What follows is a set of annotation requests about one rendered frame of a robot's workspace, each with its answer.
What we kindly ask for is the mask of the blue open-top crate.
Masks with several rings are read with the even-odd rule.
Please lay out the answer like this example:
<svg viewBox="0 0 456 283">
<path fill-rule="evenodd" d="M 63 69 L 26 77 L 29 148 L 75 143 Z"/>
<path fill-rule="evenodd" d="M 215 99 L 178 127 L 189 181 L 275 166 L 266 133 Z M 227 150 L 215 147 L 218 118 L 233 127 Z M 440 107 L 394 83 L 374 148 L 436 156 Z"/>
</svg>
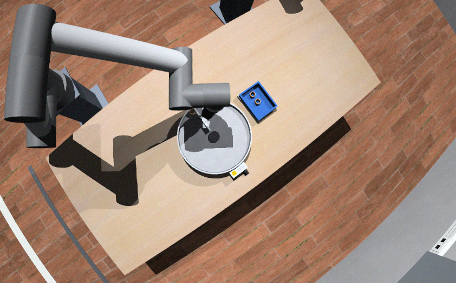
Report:
<svg viewBox="0 0 456 283">
<path fill-rule="evenodd" d="M 255 92 L 255 97 L 250 97 L 251 92 Z M 259 81 L 240 93 L 239 97 L 257 120 L 262 119 L 277 107 L 277 104 Z M 256 99 L 260 99 L 260 104 L 255 104 Z"/>
</svg>

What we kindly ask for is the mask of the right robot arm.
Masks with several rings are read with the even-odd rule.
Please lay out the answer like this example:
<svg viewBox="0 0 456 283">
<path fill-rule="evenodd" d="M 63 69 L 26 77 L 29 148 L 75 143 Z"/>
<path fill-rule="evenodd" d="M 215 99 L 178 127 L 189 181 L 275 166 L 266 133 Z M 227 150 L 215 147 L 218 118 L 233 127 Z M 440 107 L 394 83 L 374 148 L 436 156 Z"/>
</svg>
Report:
<svg viewBox="0 0 456 283">
<path fill-rule="evenodd" d="M 72 80 L 49 69 L 51 52 L 169 72 L 169 110 L 230 107 L 229 83 L 193 84 L 189 47 L 169 49 L 55 20 L 55 10 L 43 4 L 26 4 L 17 10 L 4 120 L 26 125 L 27 148 L 56 147 L 56 112 L 73 96 Z"/>
</svg>

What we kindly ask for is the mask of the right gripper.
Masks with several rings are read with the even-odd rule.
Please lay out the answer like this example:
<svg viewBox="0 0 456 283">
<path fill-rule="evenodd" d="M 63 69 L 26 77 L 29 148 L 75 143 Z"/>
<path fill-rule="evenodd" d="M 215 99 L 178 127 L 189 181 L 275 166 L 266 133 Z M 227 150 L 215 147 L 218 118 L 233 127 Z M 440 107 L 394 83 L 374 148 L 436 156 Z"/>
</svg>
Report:
<svg viewBox="0 0 456 283">
<path fill-rule="evenodd" d="M 222 108 L 223 109 L 223 108 Z M 209 108 L 203 108 L 201 116 L 204 117 L 205 119 L 209 120 L 211 119 L 216 113 L 218 113 L 220 110 L 211 110 Z"/>
</svg>

